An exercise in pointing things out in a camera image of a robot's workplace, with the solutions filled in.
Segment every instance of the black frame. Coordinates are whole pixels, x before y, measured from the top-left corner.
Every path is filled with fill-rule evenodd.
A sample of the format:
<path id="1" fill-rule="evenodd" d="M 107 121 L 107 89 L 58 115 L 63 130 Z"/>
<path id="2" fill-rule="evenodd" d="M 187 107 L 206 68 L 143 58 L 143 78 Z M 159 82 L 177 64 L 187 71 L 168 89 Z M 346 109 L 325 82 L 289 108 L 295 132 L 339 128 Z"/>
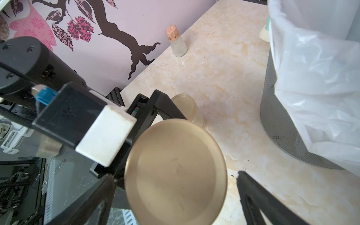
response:
<path id="1" fill-rule="evenodd" d="M 116 182 L 112 175 L 104 175 L 67 209 L 52 219 L 48 225 L 81 225 L 88 220 L 89 224 L 105 225 L 114 198 L 115 185 Z M 248 225 L 266 225 L 260 210 L 274 225 L 309 225 L 245 171 L 239 171 L 237 187 Z M 97 208 L 100 209 L 100 213 L 93 213 Z"/>
<path id="2" fill-rule="evenodd" d="M 125 189 L 124 175 L 125 165 L 129 153 L 138 139 L 138 137 L 151 126 L 157 114 L 164 120 L 171 118 L 185 119 L 185 116 L 176 107 L 172 100 L 165 93 L 155 90 L 150 99 L 142 94 L 138 94 L 130 105 L 127 113 L 133 115 L 137 122 L 130 131 L 125 143 L 115 156 L 115 159 L 109 167 L 104 167 L 98 163 L 94 163 L 90 168 L 90 172 L 97 178 L 101 178 L 105 174 L 112 174 L 117 182 L 117 186 Z"/>

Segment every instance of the clear plastic cup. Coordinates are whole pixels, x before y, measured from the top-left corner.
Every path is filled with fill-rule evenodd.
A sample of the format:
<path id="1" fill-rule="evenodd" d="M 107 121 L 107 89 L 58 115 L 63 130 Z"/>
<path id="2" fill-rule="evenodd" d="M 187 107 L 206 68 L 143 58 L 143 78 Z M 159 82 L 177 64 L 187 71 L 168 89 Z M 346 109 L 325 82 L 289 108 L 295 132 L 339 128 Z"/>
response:
<path id="1" fill-rule="evenodd" d="M 204 117 L 200 112 L 195 100 L 188 94 L 178 94 L 171 99 L 178 109 L 183 113 L 187 120 L 197 124 L 200 127 L 204 126 Z"/>

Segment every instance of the metal rod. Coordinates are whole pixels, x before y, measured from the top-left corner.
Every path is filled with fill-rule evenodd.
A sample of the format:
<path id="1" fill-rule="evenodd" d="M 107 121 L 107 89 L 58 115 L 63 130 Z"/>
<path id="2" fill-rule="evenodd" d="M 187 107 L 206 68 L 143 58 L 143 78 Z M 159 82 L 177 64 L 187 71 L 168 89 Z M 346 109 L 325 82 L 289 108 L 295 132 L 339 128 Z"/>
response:
<path id="1" fill-rule="evenodd" d="M 14 160 L 14 161 L 0 161 L 1 165 L 25 165 L 25 164 L 34 164 L 35 160 Z"/>
<path id="2" fill-rule="evenodd" d="M 17 186 L 25 186 L 30 185 L 30 181 L 20 181 L 20 182 L 13 182 L 13 183 L 0 183 L 0 188 L 9 188 L 9 187 L 17 187 Z"/>

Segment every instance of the pink flower decal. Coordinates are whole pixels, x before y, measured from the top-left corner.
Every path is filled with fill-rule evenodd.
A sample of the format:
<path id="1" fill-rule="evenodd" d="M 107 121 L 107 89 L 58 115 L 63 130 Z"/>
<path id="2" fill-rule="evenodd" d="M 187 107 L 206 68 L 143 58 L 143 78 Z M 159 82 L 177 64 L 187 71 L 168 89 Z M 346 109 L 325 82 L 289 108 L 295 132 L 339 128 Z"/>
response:
<path id="1" fill-rule="evenodd" d="M 70 36 L 75 39 L 87 41 L 89 42 L 91 39 L 91 33 L 94 32 L 94 28 L 91 26 L 91 24 L 85 20 L 83 17 L 75 17 L 76 22 L 73 20 L 70 20 L 68 23 L 68 32 Z"/>

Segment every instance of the pink wall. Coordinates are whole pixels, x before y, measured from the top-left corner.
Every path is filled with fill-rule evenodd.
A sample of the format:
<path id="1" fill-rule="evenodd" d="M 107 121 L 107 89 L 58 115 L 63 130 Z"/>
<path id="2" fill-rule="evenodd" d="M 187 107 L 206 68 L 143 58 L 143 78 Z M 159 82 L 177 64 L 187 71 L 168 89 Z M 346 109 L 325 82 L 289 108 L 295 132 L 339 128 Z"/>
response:
<path id="1" fill-rule="evenodd" d="M 31 6 L 28 0 L 11 0 L 4 8 L 9 17 L 0 12 L 0 37 L 7 36 L 6 26 L 8 38 L 37 37 L 89 87 L 106 95 L 115 86 L 126 87 L 146 68 L 144 63 L 150 63 L 170 45 L 165 35 L 169 25 L 175 24 L 183 33 L 216 2 L 114 0 L 113 7 L 112 0 L 108 1 L 52 0 L 57 2 L 54 5 L 49 0 L 34 0 Z M 65 16 L 59 21 L 63 10 Z M 51 12 L 56 13 L 45 21 Z M 132 64 L 136 70 L 128 80 Z"/>

